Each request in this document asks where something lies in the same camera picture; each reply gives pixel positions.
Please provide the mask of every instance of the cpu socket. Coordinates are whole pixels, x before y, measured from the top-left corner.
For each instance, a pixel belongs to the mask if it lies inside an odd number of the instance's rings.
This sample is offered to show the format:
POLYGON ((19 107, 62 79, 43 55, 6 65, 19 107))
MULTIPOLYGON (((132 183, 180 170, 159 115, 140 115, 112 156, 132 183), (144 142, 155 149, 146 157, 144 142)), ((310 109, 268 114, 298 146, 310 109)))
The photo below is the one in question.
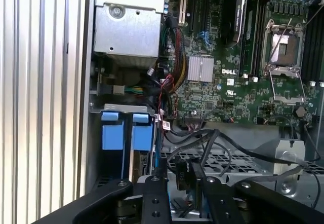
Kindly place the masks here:
POLYGON ((302 42, 303 30, 301 24, 297 24, 295 27, 286 27, 276 25, 273 20, 269 20, 262 53, 264 71, 267 70, 269 65, 300 68, 302 42))
POLYGON ((269 20, 264 34, 261 63, 264 76, 270 76, 274 100, 289 105, 306 101, 300 77, 302 45, 303 29, 301 24, 296 26, 276 25, 274 20, 269 20), (285 98, 276 95, 273 76, 281 75, 299 80, 302 96, 285 98))

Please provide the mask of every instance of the silver heatsink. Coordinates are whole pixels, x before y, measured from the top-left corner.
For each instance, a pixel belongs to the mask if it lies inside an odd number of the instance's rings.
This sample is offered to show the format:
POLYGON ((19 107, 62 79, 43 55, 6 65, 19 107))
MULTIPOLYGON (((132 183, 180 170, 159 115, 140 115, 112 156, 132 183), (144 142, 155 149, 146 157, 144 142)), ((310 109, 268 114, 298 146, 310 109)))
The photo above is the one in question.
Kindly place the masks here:
POLYGON ((198 82, 212 82, 214 72, 214 58, 189 57, 188 80, 198 82))

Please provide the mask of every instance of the green circuit board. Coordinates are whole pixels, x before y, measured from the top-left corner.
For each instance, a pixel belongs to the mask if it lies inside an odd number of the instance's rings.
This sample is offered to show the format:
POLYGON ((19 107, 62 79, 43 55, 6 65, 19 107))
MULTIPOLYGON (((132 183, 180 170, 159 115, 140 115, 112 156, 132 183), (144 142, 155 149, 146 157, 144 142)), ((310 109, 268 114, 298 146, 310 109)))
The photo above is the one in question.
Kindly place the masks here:
MULTIPOLYGON (((179 104, 175 118, 182 120, 186 117, 201 118, 207 112, 218 108, 219 113, 208 117, 211 122, 224 122, 225 115, 229 115, 234 123, 241 124, 263 124, 271 116, 285 116, 298 126, 300 120, 311 123, 313 116, 317 114, 320 107, 320 87, 315 87, 303 83, 300 79, 288 78, 286 76, 273 77, 273 86, 276 96, 285 98, 303 97, 303 90, 306 101, 295 105, 274 100, 273 89, 269 76, 265 76, 262 66, 259 68, 258 82, 254 82, 251 77, 243 78, 242 73, 251 71, 251 63, 243 63, 241 48, 242 40, 231 47, 224 48, 220 38, 221 14, 224 0, 218 4, 210 0, 208 13, 209 44, 203 39, 197 38, 188 26, 182 27, 184 39, 186 40, 187 56, 205 56, 214 58, 213 81, 211 83, 185 81, 178 89, 177 94, 179 104), (236 74, 222 73, 222 70, 237 71, 236 74), (296 108, 302 106, 306 113, 303 117, 297 117, 294 112, 296 108)), ((176 10, 178 0, 170 0, 170 10, 176 10)), ((290 25, 305 24, 307 22, 307 7, 305 1, 299 4, 296 2, 270 0, 265 9, 265 22, 272 19, 276 24, 290 25)), ((253 37, 254 26, 257 25, 253 13, 246 14, 245 31, 250 32, 253 37)), ((253 49, 254 40, 245 40, 245 53, 249 56, 249 50, 253 49)), ((272 124, 285 125, 282 120, 274 120, 272 124)))

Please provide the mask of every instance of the blue plastic clip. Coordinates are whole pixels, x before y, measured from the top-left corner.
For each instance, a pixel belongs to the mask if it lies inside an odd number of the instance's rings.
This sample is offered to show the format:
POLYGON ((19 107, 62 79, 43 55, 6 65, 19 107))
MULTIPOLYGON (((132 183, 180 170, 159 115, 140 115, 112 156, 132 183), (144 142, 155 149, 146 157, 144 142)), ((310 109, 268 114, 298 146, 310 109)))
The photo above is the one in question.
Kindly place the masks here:
POLYGON ((102 149, 122 150, 124 148, 124 122, 118 123, 118 113, 103 112, 101 120, 110 121, 111 124, 102 126, 102 149))
POLYGON ((149 122, 148 114, 133 114, 133 123, 133 149, 137 151, 150 151, 153 126, 149 122))

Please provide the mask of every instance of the metal frame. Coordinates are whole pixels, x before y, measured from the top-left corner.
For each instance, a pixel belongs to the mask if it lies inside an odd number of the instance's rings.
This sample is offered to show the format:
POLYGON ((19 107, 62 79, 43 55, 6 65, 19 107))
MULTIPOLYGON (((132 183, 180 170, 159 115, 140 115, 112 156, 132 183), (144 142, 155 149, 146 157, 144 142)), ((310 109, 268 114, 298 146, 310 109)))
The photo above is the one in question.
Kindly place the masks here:
POLYGON ((86 2, 0 2, 1 224, 79 196, 86 2))

